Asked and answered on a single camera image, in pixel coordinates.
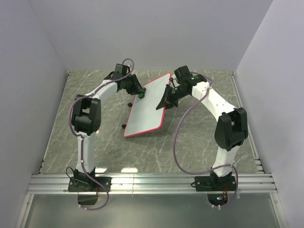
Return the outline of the red framed whiteboard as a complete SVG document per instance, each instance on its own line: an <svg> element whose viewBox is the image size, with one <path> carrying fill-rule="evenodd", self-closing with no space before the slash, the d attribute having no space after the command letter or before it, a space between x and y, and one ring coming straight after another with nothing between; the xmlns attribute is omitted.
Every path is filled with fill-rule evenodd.
<svg viewBox="0 0 304 228"><path fill-rule="evenodd" d="M168 72L157 79L143 85L146 88L145 97L135 96L128 116L123 136L125 138L160 129L163 124L165 108L156 109L170 82L171 73Z"/></svg>

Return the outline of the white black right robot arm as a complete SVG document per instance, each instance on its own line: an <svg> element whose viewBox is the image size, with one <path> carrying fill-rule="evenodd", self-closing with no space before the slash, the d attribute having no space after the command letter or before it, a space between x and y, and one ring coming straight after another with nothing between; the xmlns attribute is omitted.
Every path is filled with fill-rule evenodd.
<svg viewBox="0 0 304 228"><path fill-rule="evenodd" d="M217 122L214 138L218 145L217 155L210 172L210 185L222 189L235 169L234 158L244 140L248 137L247 112L236 108L217 93L213 80L197 72L180 73L175 70L173 78L166 84L164 94L156 109L178 107L179 101L188 95L197 99L182 116L185 119L198 104L203 104Z"/></svg>

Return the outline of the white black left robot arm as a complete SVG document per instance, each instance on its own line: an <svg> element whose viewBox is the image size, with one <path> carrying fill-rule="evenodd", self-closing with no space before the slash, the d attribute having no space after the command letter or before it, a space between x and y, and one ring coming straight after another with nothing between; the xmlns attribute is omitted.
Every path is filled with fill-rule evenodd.
<svg viewBox="0 0 304 228"><path fill-rule="evenodd" d="M85 95L77 95L69 110L69 127L78 140L78 161L73 171L74 182L85 191L91 191L99 184L95 179L93 158L94 141L101 125L101 104L108 98L126 90L129 95L145 97L146 89L141 86L137 76L124 63L116 64L102 83Z"/></svg>

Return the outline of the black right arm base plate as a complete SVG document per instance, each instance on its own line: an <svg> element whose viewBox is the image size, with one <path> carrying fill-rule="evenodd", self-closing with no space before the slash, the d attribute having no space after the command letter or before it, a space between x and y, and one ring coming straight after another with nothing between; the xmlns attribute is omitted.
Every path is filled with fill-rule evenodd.
<svg viewBox="0 0 304 228"><path fill-rule="evenodd" d="M217 175L196 176L194 182L190 184L196 191L234 191L236 189L236 179L234 176L227 175L225 177L218 177Z"/></svg>

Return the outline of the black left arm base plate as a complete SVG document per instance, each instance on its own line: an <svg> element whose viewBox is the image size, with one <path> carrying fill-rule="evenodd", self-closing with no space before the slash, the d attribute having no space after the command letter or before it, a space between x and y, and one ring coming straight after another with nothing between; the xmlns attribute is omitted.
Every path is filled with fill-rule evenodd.
<svg viewBox="0 0 304 228"><path fill-rule="evenodd" d="M95 180L102 184L105 189L101 188L97 183L89 179L89 182L83 182L76 180L74 177L71 177L68 185L68 192L106 192L110 191L111 188L111 177L95 177Z"/></svg>

